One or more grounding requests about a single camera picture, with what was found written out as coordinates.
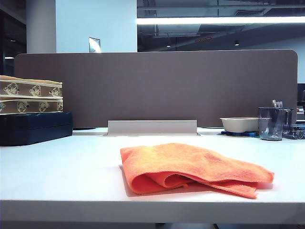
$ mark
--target fluorescent light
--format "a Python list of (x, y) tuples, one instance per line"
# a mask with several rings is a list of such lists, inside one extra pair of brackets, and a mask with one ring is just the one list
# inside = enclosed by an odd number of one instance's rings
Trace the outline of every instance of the fluorescent light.
[(302, 17), (137, 18), (138, 25), (305, 23)]

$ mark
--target desk surface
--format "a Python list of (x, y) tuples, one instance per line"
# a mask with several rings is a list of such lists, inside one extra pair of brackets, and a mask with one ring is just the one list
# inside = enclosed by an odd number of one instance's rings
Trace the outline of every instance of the desk surface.
[[(73, 135), (1, 147), (1, 219), (78, 222), (305, 223), (305, 142), (201, 136)], [(215, 150), (275, 172), (257, 199), (193, 185), (135, 195), (120, 148), (179, 142)]]

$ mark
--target black chair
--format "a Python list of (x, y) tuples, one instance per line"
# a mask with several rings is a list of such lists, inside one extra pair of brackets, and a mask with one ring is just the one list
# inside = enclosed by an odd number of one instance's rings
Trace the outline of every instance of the black chair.
[(301, 100), (297, 101), (298, 106), (303, 106), (304, 118), (305, 118), (305, 90), (302, 92)]

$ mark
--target orange microfiber cloth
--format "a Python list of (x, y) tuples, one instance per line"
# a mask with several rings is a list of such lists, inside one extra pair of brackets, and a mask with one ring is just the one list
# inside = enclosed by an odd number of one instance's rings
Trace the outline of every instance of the orange microfiber cloth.
[(127, 183), (137, 194), (187, 187), (197, 181), (256, 198), (257, 183), (272, 183), (274, 176), (261, 166), (179, 143), (122, 148), (121, 157)]

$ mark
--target pen holder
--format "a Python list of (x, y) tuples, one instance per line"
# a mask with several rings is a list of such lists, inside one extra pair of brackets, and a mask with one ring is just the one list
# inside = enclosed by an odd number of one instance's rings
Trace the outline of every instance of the pen holder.
[(282, 107), (259, 107), (258, 133), (262, 140), (282, 140), (285, 111)]
[(291, 132), (292, 111), (291, 108), (284, 108), (283, 136)]

